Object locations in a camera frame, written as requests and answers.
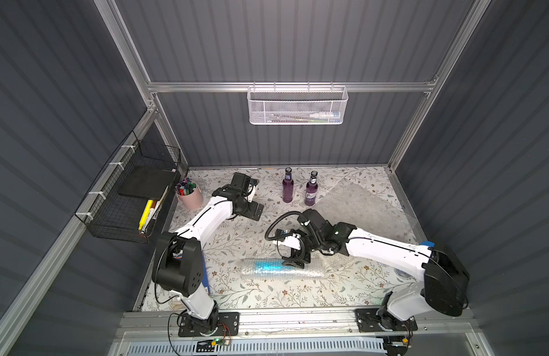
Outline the blue liquid glass bottle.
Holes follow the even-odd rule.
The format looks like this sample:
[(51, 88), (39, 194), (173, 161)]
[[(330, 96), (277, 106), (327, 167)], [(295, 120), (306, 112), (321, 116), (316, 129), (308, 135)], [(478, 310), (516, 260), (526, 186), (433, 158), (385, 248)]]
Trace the blue liquid glass bottle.
[(256, 260), (251, 264), (253, 274), (276, 275), (284, 271), (285, 266), (278, 260)]

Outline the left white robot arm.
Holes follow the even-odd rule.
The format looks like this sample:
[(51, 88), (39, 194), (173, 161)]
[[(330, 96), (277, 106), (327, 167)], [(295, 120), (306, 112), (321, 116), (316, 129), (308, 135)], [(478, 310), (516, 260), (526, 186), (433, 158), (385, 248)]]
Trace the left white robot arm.
[(259, 180), (236, 172), (231, 182), (216, 189), (192, 220), (172, 233), (160, 235), (154, 255), (152, 281), (179, 298), (186, 322), (210, 335), (219, 323), (219, 307), (203, 286), (203, 247), (226, 220), (244, 217), (258, 221), (264, 205), (254, 201)]

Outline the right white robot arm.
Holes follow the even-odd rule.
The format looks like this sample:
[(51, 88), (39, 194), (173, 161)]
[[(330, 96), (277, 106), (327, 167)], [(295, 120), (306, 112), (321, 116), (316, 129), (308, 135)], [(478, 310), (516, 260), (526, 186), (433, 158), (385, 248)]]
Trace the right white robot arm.
[(410, 331), (412, 318), (430, 311), (459, 317), (469, 305), (470, 274), (453, 250), (444, 245), (402, 243), (347, 222), (333, 225), (314, 209), (278, 217), (267, 228), (265, 239), (291, 249), (290, 255), (283, 257), (288, 266), (304, 268), (311, 253), (320, 252), (366, 258), (413, 277), (414, 283), (405, 289), (388, 292), (373, 315), (386, 331)]

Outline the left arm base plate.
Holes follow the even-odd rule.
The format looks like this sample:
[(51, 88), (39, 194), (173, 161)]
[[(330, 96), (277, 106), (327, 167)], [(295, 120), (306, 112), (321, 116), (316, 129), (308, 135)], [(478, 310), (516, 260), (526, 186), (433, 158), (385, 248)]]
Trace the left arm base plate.
[(240, 326), (238, 312), (212, 312), (207, 320), (183, 314), (177, 322), (181, 338), (237, 336)]

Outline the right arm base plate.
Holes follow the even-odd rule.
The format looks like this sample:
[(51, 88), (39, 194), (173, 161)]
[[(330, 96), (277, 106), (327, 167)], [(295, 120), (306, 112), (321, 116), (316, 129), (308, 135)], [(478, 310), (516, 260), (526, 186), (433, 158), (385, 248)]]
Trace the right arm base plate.
[(358, 308), (354, 310), (359, 332), (415, 332), (418, 325), (414, 317), (399, 321), (389, 314), (379, 316), (379, 308)]

